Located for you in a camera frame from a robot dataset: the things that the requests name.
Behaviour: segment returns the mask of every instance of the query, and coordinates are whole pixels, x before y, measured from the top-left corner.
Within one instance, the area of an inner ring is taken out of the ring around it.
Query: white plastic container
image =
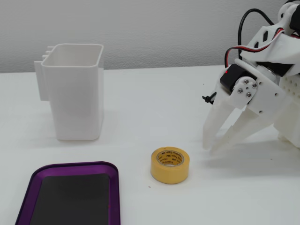
[[[35,62],[42,101],[50,101],[56,138],[94,140],[103,121],[103,46],[48,47]]]

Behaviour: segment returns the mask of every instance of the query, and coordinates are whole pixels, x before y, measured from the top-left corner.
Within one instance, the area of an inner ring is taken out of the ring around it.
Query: white table
[[[123,225],[299,225],[300,151],[267,128],[210,157],[202,127],[221,66],[105,71],[105,120],[93,142],[55,139],[34,73],[0,75],[0,224],[13,225],[31,174],[56,163],[107,161],[120,172]],[[224,133],[240,112],[234,112]],[[150,174],[174,146],[191,158],[186,181]]]

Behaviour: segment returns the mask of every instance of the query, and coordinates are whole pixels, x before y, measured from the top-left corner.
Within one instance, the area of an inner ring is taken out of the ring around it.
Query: yellow tape
[[[189,156],[181,149],[165,147],[151,156],[152,176],[165,184],[177,184],[188,177]]]

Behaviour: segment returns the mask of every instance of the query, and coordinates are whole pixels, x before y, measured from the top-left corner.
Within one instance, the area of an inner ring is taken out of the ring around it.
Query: hole
[[[268,40],[268,32],[267,31],[263,34],[263,41],[266,41],[266,40]]]
[[[177,166],[181,165],[184,161],[184,157],[182,154],[176,151],[165,150],[160,152],[157,157],[157,161],[165,166]]]

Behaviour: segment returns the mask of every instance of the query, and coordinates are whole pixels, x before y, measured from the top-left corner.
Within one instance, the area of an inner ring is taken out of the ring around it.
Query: tape label
[[[176,151],[162,151],[157,155],[157,160],[166,166],[180,165],[184,161],[184,157]]]

